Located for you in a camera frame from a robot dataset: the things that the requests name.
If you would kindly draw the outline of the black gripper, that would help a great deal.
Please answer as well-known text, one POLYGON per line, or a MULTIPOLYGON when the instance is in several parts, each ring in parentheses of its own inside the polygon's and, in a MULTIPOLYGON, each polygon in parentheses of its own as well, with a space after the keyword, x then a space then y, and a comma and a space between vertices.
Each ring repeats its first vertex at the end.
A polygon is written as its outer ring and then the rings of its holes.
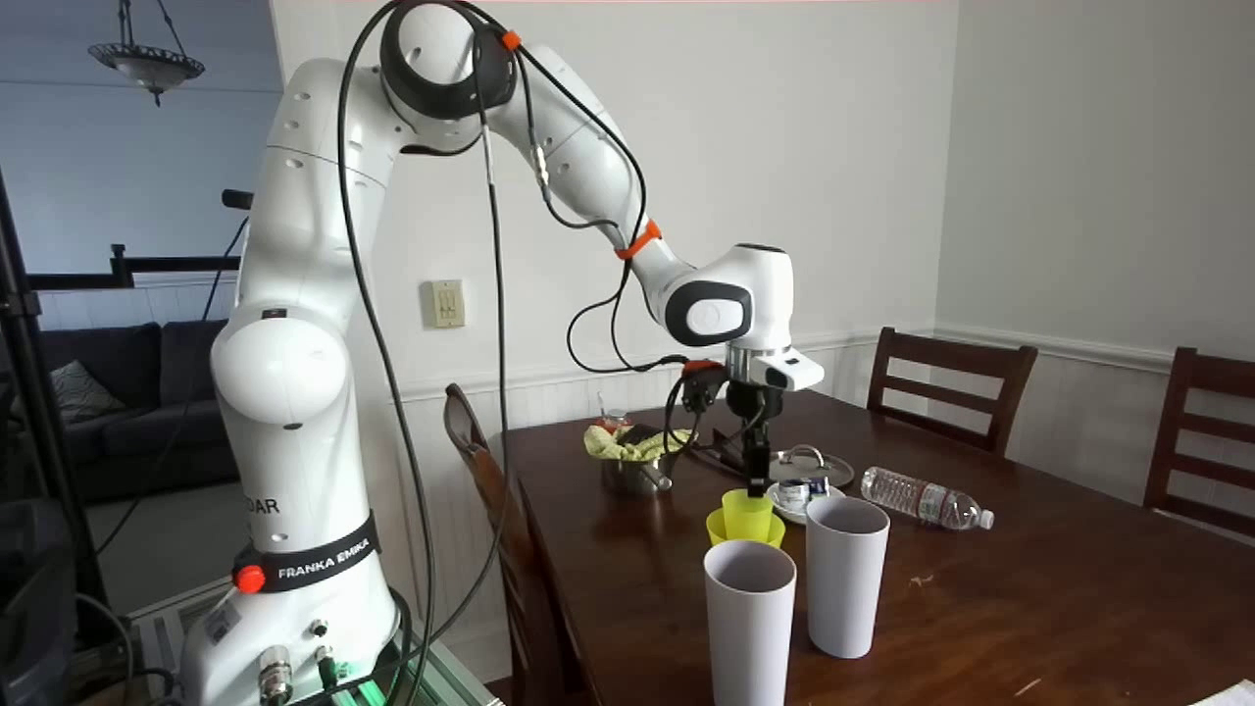
POLYGON ((783 410, 783 393, 772 386, 733 380, 728 374, 713 374, 708 393, 740 419, 746 495, 767 489, 772 444, 763 427, 783 410))

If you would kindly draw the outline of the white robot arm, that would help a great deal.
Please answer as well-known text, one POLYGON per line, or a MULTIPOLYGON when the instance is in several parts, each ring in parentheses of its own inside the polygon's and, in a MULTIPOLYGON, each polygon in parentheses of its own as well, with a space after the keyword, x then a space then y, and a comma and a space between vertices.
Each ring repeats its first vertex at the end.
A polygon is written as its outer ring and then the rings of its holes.
POLYGON ((717 350, 738 397, 822 380, 791 342, 791 261, 738 245, 692 267, 651 220, 643 164, 581 76, 475 0, 384 0, 340 59, 300 62, 277 97, 239 288, 210 380, 244 476, 248 544, 185 657, 189 706, 304 706, 391 687, 426 636, 384 573, 360 419, 360 350, 384 350, 367 248, 409 152, 512 147, 542 204, 597 231, 645 319, 717 350))

